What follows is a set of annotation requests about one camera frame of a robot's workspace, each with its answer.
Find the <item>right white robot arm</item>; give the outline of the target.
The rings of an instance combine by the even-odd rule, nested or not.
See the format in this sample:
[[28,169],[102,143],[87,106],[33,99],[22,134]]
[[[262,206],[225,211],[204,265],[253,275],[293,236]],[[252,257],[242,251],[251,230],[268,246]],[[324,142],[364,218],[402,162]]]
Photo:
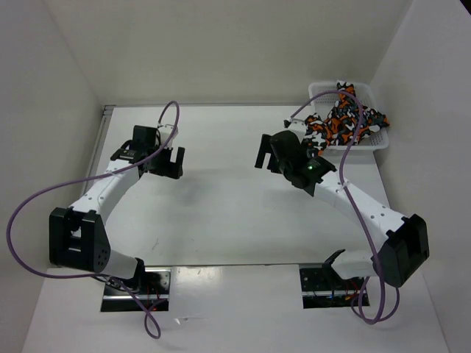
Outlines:
[[380,277],[400,288],[428,259],[428,231],[422,217],[396,212],[342,179],[324,157],[309,157],[292,131],[262,135],[256,168],[265,161],[271,172],[282,174],[294,187],[328,203],[367,230],[370,249],[340,249],[327,259],[322,278],[329,288],[339,289],[353,277]]

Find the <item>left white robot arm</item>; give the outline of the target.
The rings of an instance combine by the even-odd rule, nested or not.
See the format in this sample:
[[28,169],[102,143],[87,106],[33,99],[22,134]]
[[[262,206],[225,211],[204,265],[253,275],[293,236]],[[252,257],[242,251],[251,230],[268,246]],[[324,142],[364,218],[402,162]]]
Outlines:
[[[171,179],[183,175],[185,149],[172,148],[178,129],[170,124],[133,128],[110,158],[105,178],[67,208],[57,207],[49,216],[49,260],[52,264],[110,278],[129,293],[144,290],[147,276],[143,260],[111,248],[105,225],[125,193],[144,174]],[[171,160],[176,153],[175,161]]]

